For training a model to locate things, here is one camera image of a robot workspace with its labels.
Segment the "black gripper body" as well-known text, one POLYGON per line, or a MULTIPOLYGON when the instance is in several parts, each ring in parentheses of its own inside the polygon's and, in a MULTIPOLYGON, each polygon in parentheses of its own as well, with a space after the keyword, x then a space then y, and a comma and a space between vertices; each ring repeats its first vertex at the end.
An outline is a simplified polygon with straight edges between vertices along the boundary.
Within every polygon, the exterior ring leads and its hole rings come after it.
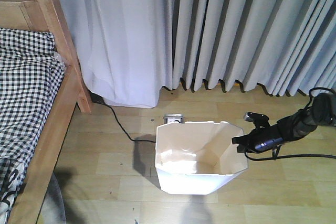
POLYGON ((284 143, 276 126, 254 129, 249 134, 232 138, 239 153, 263 153, 284 143))

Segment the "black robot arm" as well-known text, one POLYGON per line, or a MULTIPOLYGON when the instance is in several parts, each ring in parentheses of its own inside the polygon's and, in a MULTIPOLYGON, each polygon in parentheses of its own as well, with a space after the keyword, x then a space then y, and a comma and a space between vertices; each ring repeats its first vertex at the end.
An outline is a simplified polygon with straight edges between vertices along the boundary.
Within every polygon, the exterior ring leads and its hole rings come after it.
POLYGON ((288 142, 300 140, 316 130, 318 126, 335 126, 335 91, 327 90, 316 97, 310 97, 303 109, 295 114, 270 125, 269 117, 264 114, 247 112, 244 120, 255 126, 249 134, 233 137, 239 153, 263 153, 272 151, 272 158, 277 158, 280 148, 288 142))

